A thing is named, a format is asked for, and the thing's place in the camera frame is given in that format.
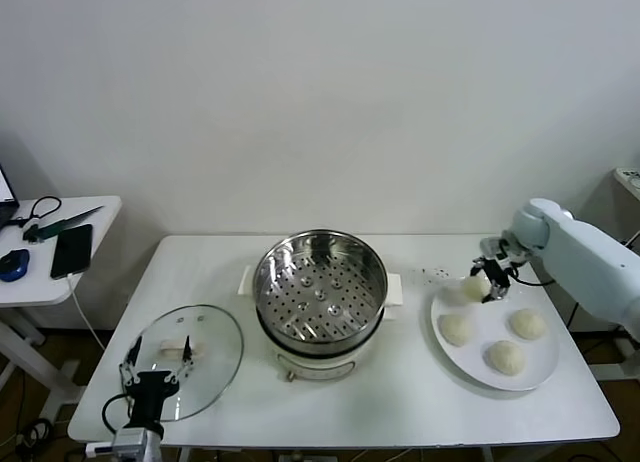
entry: glass lid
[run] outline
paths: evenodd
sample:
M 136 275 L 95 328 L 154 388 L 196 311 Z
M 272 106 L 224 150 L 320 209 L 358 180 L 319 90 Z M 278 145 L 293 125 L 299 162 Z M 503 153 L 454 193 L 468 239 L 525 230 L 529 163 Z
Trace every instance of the glass lid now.
M 182 420 L 220 398 L 242 360 L 244 339 L 236 319 L 213 305 L 192 305 L 167 312 L 131 342 L 142 337 L 135 363 L 143 371 L 178 371 L 189 338 L 193 366 L 180 390 L 164 402 L 161 422 Z

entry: steamed bun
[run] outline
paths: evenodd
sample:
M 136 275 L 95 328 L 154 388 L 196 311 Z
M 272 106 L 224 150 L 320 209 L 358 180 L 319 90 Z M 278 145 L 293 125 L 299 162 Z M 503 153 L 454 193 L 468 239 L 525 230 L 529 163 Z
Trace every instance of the steamed bun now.
M 472 275 L 462 281 L 462 292 L 475 302 L 482 302 L 491 292 L 491 282 L 483 275 Z
M 527 340 L 536 340 L 547 332 L 547 324 L 542 316 L 533 309 L 521 309 L 509 317 L 513 331 Z
M 473 328 L 464 315 L 442 315 L 438 322 L 442 336 L 447 342 L 456 347 L 462 347 L 473 336 Z
M 522 349 L 508 340 L 496 342 L 487 352 L 491 365 L 505 375 L 518 375 L 526 364 Z

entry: smartphone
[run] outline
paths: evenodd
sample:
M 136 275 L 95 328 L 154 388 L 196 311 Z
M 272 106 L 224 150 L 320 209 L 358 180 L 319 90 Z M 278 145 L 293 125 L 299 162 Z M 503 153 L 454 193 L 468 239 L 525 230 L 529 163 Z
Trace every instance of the smartphone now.
M 58 234 L 53 264 L 51 264 L 52 279 L 79 274 L 89 268 L 92 237 L 93 225 L 90 224 L 63 230 Z

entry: computer mouse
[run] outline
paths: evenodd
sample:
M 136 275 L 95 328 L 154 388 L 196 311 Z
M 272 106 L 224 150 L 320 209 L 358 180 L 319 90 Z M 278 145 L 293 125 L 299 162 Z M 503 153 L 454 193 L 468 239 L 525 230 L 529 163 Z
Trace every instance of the computer mouse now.
M 13 282 L 21 279 L 29 267 L 29 251 L 27 249 L 12 250 L 0 258 L 0 280 Z

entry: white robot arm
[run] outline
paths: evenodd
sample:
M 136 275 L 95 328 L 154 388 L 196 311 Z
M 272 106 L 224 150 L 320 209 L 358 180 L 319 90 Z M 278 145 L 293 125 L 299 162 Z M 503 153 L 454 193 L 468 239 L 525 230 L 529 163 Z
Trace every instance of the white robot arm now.
M 502 237 L 484 239 L 481 250 L 476 267 L 487 272 L 494 298 L 508 290 L 504 273 L 537 256 L 587 312 L 624 326 L 640 340 L 640 257 L 596 227 L 574 220 L 555 202 L 530 200 L 516 212 L 511 228 Z

